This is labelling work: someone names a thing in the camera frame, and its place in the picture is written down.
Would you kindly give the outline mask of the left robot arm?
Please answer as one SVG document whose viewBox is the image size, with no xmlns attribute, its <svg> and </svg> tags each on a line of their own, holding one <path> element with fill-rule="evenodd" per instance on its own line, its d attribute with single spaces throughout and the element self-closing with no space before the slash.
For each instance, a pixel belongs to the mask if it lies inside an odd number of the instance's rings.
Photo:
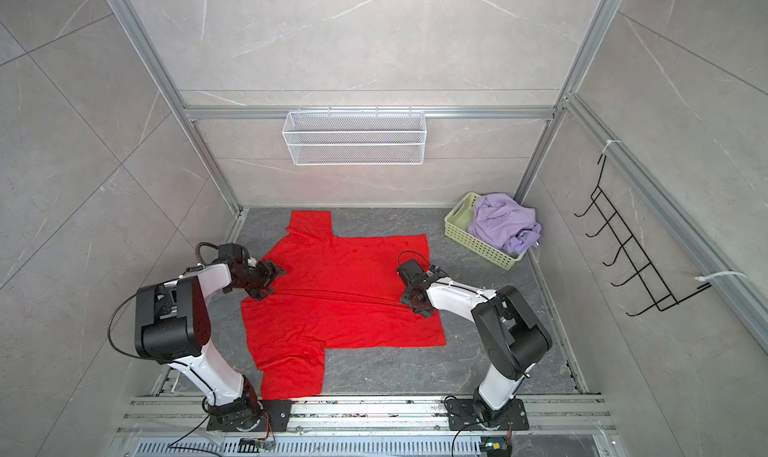
<svg viewBox="0 0 768 457">
<path fill-rule="evenodd" d="M 137 356 L 167 364 L 203 393 L 210 430 L 282 432 L 292 402 L 261 400 L 251 382 L 216 349 L 207 300 L 243 289 L 261 300 L 283 270 L 270 261 L 229 259 L 188 269 L 175 280 L 145 286 L 135 295 Z"/>
</svg>

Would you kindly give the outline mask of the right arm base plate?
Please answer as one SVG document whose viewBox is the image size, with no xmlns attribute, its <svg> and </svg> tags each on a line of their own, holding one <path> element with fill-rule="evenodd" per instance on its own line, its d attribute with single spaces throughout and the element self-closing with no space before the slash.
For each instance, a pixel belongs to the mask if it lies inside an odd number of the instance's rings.
<svg viewBox="0 0 768 457">
<path fill-rule="evenodd" d="M 526 431 L 530 429 L 527 411 L 520 399 L 508 401 L 500 410 L 487 407 L 482 399 L 457 398 L 449 395 L 443 399 L 452 431 Z"/>
</svg>

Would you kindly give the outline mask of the red t-shirt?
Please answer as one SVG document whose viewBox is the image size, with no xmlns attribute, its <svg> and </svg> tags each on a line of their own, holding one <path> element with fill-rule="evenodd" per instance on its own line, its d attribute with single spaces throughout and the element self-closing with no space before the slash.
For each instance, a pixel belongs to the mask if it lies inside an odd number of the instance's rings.
<svg viewBox="0 0 768 457">
<path fill-rule="evenodd" d="M 303 210 L 292 212 L 286 231 L 266 255 L 285 271 L 273 293 L 241 303 L 263 399 L 320 394 L 328 349 L 445 345 L 439 315 L 417 315 L 401 301 L 398 258 L 428 258 L 426 235 L 340 237 L 330 212 Z"/>
</svg>

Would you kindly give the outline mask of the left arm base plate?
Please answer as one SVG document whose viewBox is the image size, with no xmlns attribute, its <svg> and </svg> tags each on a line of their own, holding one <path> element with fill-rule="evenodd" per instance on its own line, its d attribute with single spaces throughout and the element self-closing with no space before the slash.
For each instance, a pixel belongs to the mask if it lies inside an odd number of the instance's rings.
<svg viewBox="0 0 768 457">
<path fill-rule="evenodd" d="M 222 432 L 284 432 L 288 427 L 293 402 L 291 400 L 260 401 L 256 409 L 244 402 L 232 402 L 208 410 L 207 431 Z"/>
</svg>

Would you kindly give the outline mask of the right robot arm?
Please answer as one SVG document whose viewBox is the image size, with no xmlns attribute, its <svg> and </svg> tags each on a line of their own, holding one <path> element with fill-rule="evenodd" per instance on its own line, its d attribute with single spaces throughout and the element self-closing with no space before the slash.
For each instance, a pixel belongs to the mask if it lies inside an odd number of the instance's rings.
<svg viewBox="0 0 768 457">
<path fill-rule="evenodd" d="M 451 412 L 462 418 L 459 426 L 509 425 L 521 415 L 513 402 L 517 391 L 553 345 L 523 295 L 513 286 L 481 289 L 458 283 L 436 266 L 422 269 L 414 259 L 400 265 L 397 274 L 405 286 L 403 304 L 426 318 L 446 311 L 473 322 L 490 360 L 471 409 Z"/>
</svg>

